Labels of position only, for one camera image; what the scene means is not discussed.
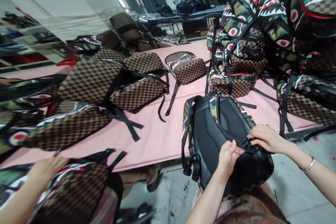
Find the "pink table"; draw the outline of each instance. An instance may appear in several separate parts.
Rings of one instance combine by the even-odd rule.
[[[204,60],[210,58],[210,52],[207,50],[205,42],[153,50],[153,52],[160,56],[163,62],[166,56],[177,51],[190,51]],[[172,93],[175,80],[171,75],[169,77]],[[204,95],[205,80],[206,78],[204,76],[186,86],[180,86],[170,116],[163,117],[164,120],[167,121],[166,123],[161,122],[157,115],[161,99],[146,106],[137,114],[126,112],[128,119],[144,125],[143,129],[135,129],[140,137],[138,142],[133,141],[131,134],[124,123],[113,120],[105,128],[71,148],[62,151],[60,155],[69,158],[81,158],[98,151],[103,151],[106,148],[115,148],[117,149],[117,152],[113,153],[108,159],[108,163],[111,164],[121,151],[126,151],[128,154],[116,166],[114,169],[116,172],[180,158],[182,111],[184,102],[186,99],[195,95]],[[276,97],[276,91],[261,80],[257,81],[255,87],[272,97]],[[164,116],[165,111],[169,106],[170,98],[171,95],[166,96],[166,101],[161,111],[162,116]],[[238,101],[257,105],[257,109],[245,108],[247,113],[254,118],[254,121],[257,124],[268,124],[275,130],[280,130],[280,120],[278,115],[279,106],[276,102],[271,101],[254,91],[251,91],[247,96],[238,98]],[[288,120],[291,122],[295,131],[304,130],[316,125],[313,122],[290,114],[288,114]],[[184,152],[189,154],[188,146],[185,147]],[[51,157],[52,155],[53,152],[21,148],[3,162],[0,165],[0,168],[35,162],[43,158]]]

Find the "floor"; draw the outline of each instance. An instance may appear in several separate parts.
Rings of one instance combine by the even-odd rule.
[[[336,132],[321,134],[315,140],[295,142],[314,155],[327,167],[336,171]],[[288,157],[275,154],[274,173],[268,180],[276,191],[279,205],[291,223],[335,223],[336,208],[319,192],[303,172]],[[184,223],[191,211],[197,183],[183,174],[178,160],[163,168],[163,177],[156,191],[149,193],[145,184],[133,186],[121,202],[121,208],[137,208],[147,202],[157,213],[157,223]],[[184,190],[189,183],[189,193]]]

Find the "finger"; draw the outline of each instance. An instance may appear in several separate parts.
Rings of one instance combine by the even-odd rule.
[[[236,140],[232,140],[232,144],[231,144],[231,146],[228,148],[228,150],[231,152],[231,153],[233,153],[235,150],[236,150],[236,148],[237,148],[237,143],[236,143]]]
[[[253,141],[251,142],[251,145],[260,145],[260,146],[263,147],[265,150],[267,150],[267,148],[268,148],[268,144],[265,143],[264,141],[259,140],[259,139],[253,140]]]
[[[245,151],[242,148],[237,148],[236,153],[238,153],[239,155],[243,154]]]
[[[223,151],[223,150],[226,150],[226,149],[228,149],[231,145],[232,145],[232,143],[231,143],[230,141],[226,141],[226,142],[222,145],[221,150],[222,150],[222,151]]]

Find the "table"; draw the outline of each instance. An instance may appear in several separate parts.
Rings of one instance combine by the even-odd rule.
[[[190,51],[204,60],[208,60],[211,57],[206,42],[160,48],[146,52],[155,52],[158,54],[166,68],[164,58],[178,51]],[[144,125],[143,129],[135,129],[140,137],[139,141],[134,142],[123,122],[112,120],[105,128],[62,151],[60,155],[69,158],[81,158],[92,153],[103,151],[106,148],[115,148],[117,151],[108,159],[108,164],[111,164],[121,151],[126,151],[128,154],[115,167],[115,172],[180,158],[184,102],[186,99],[195,95],[204,95],[206,77],[204,76],[188,85],[180,86],[170,115],[165,117],[164,114],[168,109],[175,85],[175,79],[171,74],[169,74],[169,82],[171,92],[169,95],[166,95],[166,101],[161,111],[163,119],[167,121],[166,123],[161,122],[157,115],[161,102],[160,98],[144,107],[137,114],[126,112],[128,119]],[[272,97],[276,97],[276,91],[261,80],[257,80],[255,87]],[[253,117],[257,124],[268,124],[276,131],[280,130],[279,105],[276,102],[254,91],[251,91],[247,96],[240,97],[237,100],[257,105],[257,109],[245,108],[247,113]],[[316,123],[291,114],[288,114],[288,120],[296,132],[317,125]],[[188,145],[185,146],[184,152],[186,155],[189,155]],[[36,162],[43,158],[52,157],[53,154],[54,152],[46,152],[40,149],[21,148],[5,160],[0,165],[0,168]]]
[[[224,12],[225,6],[216,6],[212,9],[202,10],[187,16],[173,16],[173,17],[162,17],[159,13],[148,13],[155,21],[161,24],[171,24],[171,23],[184,23],[184,22],[191,22],[191,21],[198,21],[202,19],[208,18],[219,18],[222,17]]]

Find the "black shoulder strap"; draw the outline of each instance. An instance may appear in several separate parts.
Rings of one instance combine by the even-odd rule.
[[[328,132],[328,131],[332,131],[332,130],[336,130],[336,125],[330,125],[330,126],[328,126],[326,128],[315,130],[312,133],[310,133],[307,136],[305,136],[303,140],[307,142],[311,137],[314,137],[314,136],[316,136],[318,134],[322,134],[322,133],[325,133],[325,132]]]
[[[217,31],[217,29],[221,29],[222,27],[221,27],[221,25],[219,25],[219,24],[217,24],[217,25],[215,25],[214,27],[213,27],[213,36],[212,36],[212,46],[211,46],[211,59],[212,59],[212,61],[213,62],[215,62],[214,61],[214,59],[215,59],[215,54],[216,54],[216,50],[217,50],[217,48],[215,47],[215,43],[216,43],[216,31]]]
[[[284,134],[285,134],[285,124],[286,124],[289,132],[294,131],[291,123],[288,121],[288,118],[287,118],[287,99],[289,97],[289,93],[290,93],[290,91],[293,87],[293,84],[294,84],[295,80],[296,80],[296,76],[291,75],[290,79],[289,79],[289,82],[286,86],[286,91],[285,91],[285,94],[284,94],[283,99],[282,99],[282,104],[280,105],[279,110],[278,110],[279,115],[280,115],[280,136],[284,136]]]
[[[169,108],[167,109],[167,112],[166,112],[165,116],[169,116],[169,114],[170,114],[170,110],[172,109],[172,106],[173,106],[177,91],[179,89],[179,86],[181,86],[181,83],[176,81],[175,87],[174,87],[174,92],[173,92],[173,95],[170,99]]]
[[[205,84],[205,92],[204,95],[207,95],[209,93],[209,74],[210,74],[210,66],[206,67],[206,84]]]
[[[185,101],[184,104],[184,115],[183,115],[183,130],[182,130],[182,167],[183,167],[183,174],[190,176],[191,175],[191,166],[193,163],[197,163],[200,166],[200,160],[199,157],[193,155],[190,158],[190,161],[188,162],[185,154],[184,154],[184,147],[186,145],[186,141],[187,141],[187,136],[188,133],[191,133],[190,130],[190,120],[191,120],[191,116],[192,116],[192,110],[193,110],[193,102],[197,103],[199,100],[201,100],[203,97],[202,96],[195,96],[192,97],[188,100]],[[192,179],[197,181],[198,179],[198,175],[200,172],[200,168],[199,169],[194,169],[194,173],[192,175]]]
[[[100,152],[96,152],[93,154],[90,154],[86,157],[82,157],[81,159],[85,159],[87,161],[90,162],[96,162],[96,163],[100,163],[102,165],[106,165],[107,164],[107,158],[111,155],[111,153],[115,152],[115,149],[106,149]]]
[[[278,103],[277,99],[273,98],[272,96],[269,96],[268,94],[265,94],[265,93],[261,92],[259,89],[255,88],[255,87],[251,87],[251,90],[253,90],[254,92],[257,92],[258,94],[260,94],[260,95]]]
[[[117,156],[117,158],[112,162],[112,164],[108,167],[110,171],[114,169],[114,167],[126,156],[127,152],[122,151]]]
[[[263,82],[265,82],[268,86],[270,86],[271,88],[273,88],[273,89],[276,89],[277,87],[276,87],[276,82],[274,82],[274,84],[272,85],[267,79],[267,77],[264,75],[264,74],[262,74],[261,75],[261,79],[262,79],[262,81]]]
[[[136,71],[129,71],[132,75],[134,76],[138,76],[138,77],[143,77],[143,78],[152,78],[157,80],[158,82],[162,83],[163,85],[166,86],[166,88],[169,88],[169,81],[165,82],[164,80],[162,80],[159,76],[153,75],[153,74],[142,74],[142,73],[138,73]]]
[[[135,123],[133,121],[130,121],[127,119],[127,117],[125,116],[124,112],[118,108],[118,107],[114,107],[112,109],[112,111],[110,110],[106,110],[106,115],[112,119],[116,119],[118,121],[122,121],[126,124],[128,130],[130,131],[133,140],[136,142],[140,139],[140,137],[138,136],[138,134],[135,132],[133,127],[142,129],[144,126],[138,123]]]

